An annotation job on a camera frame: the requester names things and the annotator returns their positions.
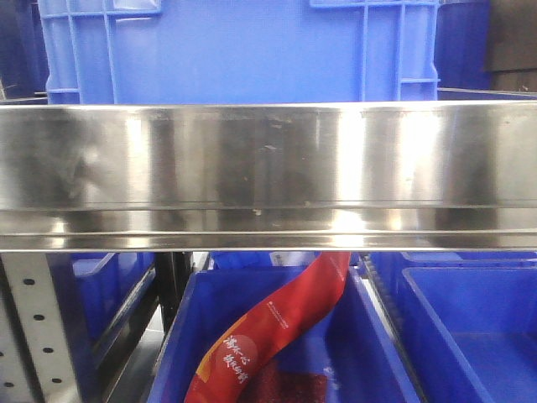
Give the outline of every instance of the blue plastic crate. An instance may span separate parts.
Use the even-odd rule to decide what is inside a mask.
[[[49,76],[43,27],[35,0],[16,0],[17,21],[34,92],[44,92]]]
[[[122,301],[154,261],[153,253],[122,253],[117,257],[119,265],[119,287]]]
[[[442,0],[435,47],[442,87],[490,88],[485,71],[489,14],[489,0]]]
[[[430,401],[537,401],[537,270],[406,269],[405,347]]]
[[[211,252],[214,260],[214,269],[246,269],[248,267],[270,267],[270,252],[238,251],[238,252]]]
[[[31,97],[32,77],[15,6],[15,2],[0,2],[0,87],[7,98]]]
[[[537,267],[536,252],[375,252],[369,256],[395,302],[399,302],[401,272],[407,267]]]
[[[431,100],[438,1],[39,0],[47,90],[52,103]]]
[[[190,278],[149,403],[182,401],[206,350],[299,270],[200,272]],[[419,402],[368,294],[351,270],[333,312],[277,356],[290,372],[326,374],[326,401]]]
[[[98,339],[121,304],[117,254],[75,254],[73,269],[81,293],[90,338]]]

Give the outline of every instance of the stainless steel shelf edge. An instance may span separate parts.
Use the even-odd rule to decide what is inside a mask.
[[[531,249],[537,102],[0,107],[0,250]]]

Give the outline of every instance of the metal shelf lip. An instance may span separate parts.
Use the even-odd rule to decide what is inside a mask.
[[[537,102],[0,107],[0,250],[531,249]]]

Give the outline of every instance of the red food item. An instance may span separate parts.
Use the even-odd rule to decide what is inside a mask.
[[[235,403],[276,353],[333,309],[345,289],[350,257],[323,252],[296,279],[240,317],[201,360],[185,403]]]
[[[237,403],[325,403],[327,385],[325,375],[278,371],[276,361],[271,360],[242,391]]]

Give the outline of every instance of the red snack bag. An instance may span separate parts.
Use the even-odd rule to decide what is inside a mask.
[[[323,252],[303,273],[240,317],[201,360],[185,403],[234,403],[280,350],[325,317],[345,289],[351,254]]]

